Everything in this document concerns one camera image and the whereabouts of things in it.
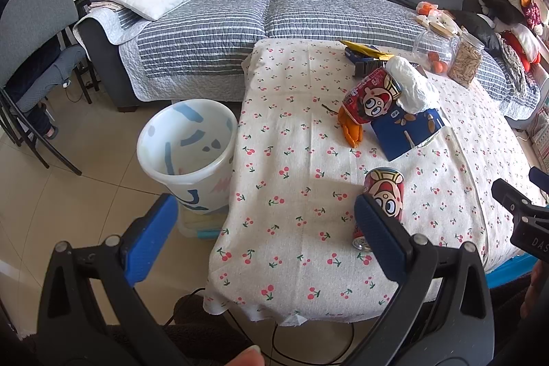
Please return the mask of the grey striped quilt cover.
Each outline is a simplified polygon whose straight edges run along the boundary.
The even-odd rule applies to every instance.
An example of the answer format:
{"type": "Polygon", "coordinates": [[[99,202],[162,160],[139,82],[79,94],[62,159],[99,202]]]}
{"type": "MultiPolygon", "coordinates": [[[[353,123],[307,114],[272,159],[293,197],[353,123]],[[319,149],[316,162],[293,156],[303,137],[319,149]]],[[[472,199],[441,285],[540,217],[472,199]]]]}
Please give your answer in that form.
{"type": "Polygon", "coordinates": [[[156,21],[99,8],[73,28],[118,109],[205,97],[240,101],[241,64],[266,38],[349,40],[404,51],[424,30],[387,0],[191,0],[156,21]]]}

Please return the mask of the pile of clothes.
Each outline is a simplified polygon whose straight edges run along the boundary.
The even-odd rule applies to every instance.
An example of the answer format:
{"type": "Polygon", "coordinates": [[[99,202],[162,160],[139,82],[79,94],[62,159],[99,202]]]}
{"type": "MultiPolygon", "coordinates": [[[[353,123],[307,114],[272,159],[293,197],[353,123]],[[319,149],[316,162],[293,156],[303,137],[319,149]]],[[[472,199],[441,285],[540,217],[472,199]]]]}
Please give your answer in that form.
{"type": "Polygon", "coordinates": [[[534,92],[533,66],[541,62],[539,38],[544,31],[535,0],[464,0],[451,17],[502,67],[513,96],[534,92]]]}

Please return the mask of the white tissue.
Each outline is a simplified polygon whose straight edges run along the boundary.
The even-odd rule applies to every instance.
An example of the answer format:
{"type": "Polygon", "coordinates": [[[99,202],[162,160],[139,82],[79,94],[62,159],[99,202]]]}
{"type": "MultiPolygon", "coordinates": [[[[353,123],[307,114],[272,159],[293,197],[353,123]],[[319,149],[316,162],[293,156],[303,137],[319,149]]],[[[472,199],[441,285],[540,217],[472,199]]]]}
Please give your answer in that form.
{"type": "Polygon", "coordinates": [[[399,84],[401,95],[397,104],[406,113],[418,114],[438,106],[439,97],[430,80],[414,68],[407,59],[392,56],[385,71],[399,84]]]}

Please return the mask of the red cartoon can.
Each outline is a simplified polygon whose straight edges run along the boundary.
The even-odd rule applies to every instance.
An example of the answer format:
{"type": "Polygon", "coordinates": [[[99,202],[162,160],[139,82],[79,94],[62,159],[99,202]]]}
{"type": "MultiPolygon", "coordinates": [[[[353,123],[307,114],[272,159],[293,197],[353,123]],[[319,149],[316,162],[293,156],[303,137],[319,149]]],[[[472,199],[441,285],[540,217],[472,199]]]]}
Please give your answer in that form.
{"type": "Polygon", "coordinates": [[[376,167],[365,174],[363,193],[354,204],[355,226],[353,246],[360,252],[370,253],[365,231],[359,227],[359,200],[370,196],[383,212],[398,221],[402,220],[404,209],[404,176],[391,167],[376,167]]]}
{"type": "Polygon", "coordinates": [[[383,67],[376,68],[346,94],[341,111],[364,125],[386,114],[401,93],[400,84],[383,67]]]}

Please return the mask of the blue snack box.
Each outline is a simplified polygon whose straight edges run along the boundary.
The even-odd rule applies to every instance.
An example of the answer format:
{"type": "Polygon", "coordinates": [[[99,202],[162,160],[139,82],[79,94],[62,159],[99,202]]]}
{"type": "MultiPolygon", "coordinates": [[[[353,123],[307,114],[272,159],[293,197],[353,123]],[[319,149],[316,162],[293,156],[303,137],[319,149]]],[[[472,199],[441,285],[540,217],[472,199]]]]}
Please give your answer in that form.
{"type": "Polygon", "coordinates": [[[436,109],[411,114],[396,104],[370,124],[390,162],[427,143],[445,125],[436,109]]]}

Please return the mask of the clear jar with tomatoes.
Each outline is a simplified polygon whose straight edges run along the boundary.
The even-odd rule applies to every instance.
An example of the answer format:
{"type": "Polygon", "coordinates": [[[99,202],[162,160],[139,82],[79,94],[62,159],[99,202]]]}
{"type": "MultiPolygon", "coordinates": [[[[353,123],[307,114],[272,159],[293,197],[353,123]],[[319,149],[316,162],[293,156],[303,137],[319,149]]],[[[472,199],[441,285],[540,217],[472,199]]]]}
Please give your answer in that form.
{"type": "Polygon", "coordinates": [[[412,60],[425,71],[444,76],[454,60],[458,41],[456,36],[444,37],[424,30],[414,40],[412,60]]]}

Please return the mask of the black plastic tray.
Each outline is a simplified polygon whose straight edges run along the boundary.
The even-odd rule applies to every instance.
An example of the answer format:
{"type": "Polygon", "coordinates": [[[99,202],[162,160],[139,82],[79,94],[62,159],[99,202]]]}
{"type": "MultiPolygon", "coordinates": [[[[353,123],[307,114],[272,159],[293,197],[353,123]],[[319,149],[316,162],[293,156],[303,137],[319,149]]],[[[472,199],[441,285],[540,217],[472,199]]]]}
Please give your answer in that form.
{"type": "Polygon", "coordinates": [[[383,69],[386,62],[379,59],[359,60],[354,64],[354,78],[363,79],[377,69],[383,69]]]}

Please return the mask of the small blue box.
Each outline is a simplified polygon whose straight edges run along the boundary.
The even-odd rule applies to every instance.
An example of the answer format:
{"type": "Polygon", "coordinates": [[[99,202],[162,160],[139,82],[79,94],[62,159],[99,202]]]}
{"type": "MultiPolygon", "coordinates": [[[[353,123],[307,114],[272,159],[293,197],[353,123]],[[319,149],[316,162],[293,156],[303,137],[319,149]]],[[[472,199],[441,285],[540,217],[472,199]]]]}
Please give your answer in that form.
{"type": "Polygon", "coordinates": [[[360,52],[356,52],[353,49],[350,49],[350,47],[346,46],[344,49],[344,54],[347,57],[347,59],[350,60],[350,62],[353,62],[354,64],[357,64],[357,62],[364,62],[366,59],[366,56],[360,52]]]}

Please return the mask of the yellow snack wrapper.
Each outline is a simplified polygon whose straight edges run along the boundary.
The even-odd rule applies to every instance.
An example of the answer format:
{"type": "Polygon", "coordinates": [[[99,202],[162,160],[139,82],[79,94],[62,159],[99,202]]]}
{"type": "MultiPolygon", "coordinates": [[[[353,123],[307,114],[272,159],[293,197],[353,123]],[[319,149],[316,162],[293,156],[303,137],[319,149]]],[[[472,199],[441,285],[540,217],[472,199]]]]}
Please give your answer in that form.
{"type": "Polygon", "coordinates": [[[387,61],[394,56],[391,53],[381,52],[376,47],[358,44],[358,43],[354,43],[346,40],[341,40],[341,43],[345,47],[348,46],[350,47],[350,49],[353,49],[356,52],[360,52],[364,54],[366,56],[366,59],[379,59],[379,60],[387,61]]]}

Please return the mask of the white blue-patterned trash bin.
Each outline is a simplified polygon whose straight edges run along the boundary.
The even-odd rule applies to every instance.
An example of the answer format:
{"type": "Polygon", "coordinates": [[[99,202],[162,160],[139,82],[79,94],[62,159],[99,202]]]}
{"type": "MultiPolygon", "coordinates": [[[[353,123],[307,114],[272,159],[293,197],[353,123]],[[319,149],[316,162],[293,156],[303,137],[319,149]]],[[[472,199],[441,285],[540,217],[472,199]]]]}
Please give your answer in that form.
{"type": "Polygon", "coordinates": [[[174,103],[147,122],[137,142],[141,169],[199,215],[228,206],[237,120],[225,105],[196,98],[174,103]]]}

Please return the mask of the grey office chair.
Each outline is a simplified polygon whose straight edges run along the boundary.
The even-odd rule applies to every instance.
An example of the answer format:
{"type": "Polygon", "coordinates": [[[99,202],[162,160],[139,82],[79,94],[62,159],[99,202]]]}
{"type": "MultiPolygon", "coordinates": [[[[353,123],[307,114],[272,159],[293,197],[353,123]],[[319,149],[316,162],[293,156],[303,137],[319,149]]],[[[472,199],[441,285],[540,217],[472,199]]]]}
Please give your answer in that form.
{"type": "Polygon", "coordinates": [[[14,100],[5,90],[8,81],[31,55],[77,20],[73,0],[8,0],[1,15],[1,128],[14,144],[25,144],[44,167],[49,164],[37,151],[37,142],[80,176],[81,170],[38,132],[28,116],[54,87],[69,83],[72,75],[81,77],[79,67],[86,59],[85,49],[79,44],[66,44],[20,99],[14,100]]]}

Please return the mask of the glass jar with sticks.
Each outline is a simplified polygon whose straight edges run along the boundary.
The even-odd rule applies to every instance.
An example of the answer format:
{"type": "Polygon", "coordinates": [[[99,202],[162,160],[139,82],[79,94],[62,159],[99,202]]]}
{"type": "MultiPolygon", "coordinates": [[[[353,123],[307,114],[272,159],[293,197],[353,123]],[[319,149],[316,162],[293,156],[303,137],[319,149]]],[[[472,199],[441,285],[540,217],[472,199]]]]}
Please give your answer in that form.
{"type": "Polygon", "coordinates": [[[476,77],[482,62],[485,46],[466,30],[460,33],[447,76],[459,85],[468,88],[476,77]]]}

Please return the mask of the orange peel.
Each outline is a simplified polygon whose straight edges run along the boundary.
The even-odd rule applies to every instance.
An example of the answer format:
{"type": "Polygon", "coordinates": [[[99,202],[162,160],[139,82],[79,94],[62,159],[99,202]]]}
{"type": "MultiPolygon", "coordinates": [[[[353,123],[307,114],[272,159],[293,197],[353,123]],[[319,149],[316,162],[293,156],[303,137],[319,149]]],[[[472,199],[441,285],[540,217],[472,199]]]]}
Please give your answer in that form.
{"type": "Polygon", "coordinates": [[[338,111],[338,123],[347,143],[356,149],[363,140],[363,127],[352,119],[344,107],[338,111]]]}

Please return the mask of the cherry print tablecloth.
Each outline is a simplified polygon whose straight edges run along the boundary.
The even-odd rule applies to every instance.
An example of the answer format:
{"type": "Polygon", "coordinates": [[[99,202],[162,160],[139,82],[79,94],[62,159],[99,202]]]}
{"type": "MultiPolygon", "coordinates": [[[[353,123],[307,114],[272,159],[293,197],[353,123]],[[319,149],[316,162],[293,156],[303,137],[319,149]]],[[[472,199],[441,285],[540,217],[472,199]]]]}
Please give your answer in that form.
{"type": "MultiPolygon", "coordinates": [[[[229,214],[210,255],[205,310],[236,307],[286,326],[378,316],[396,285],[375,256],[354,248],[354,201],[366,173],[387,159],[371,130],[351,148],[338,126],[351,62],[336,42],[264,39],[243,70],[229,214]]],[[[536,204],[544,197],[488,93],[437,75],[430,83],[444,126],[392,162],[404,177],[403,225],[439,246],[470,241],[493,270],[517,253],[493,181],[536,204]]]]}

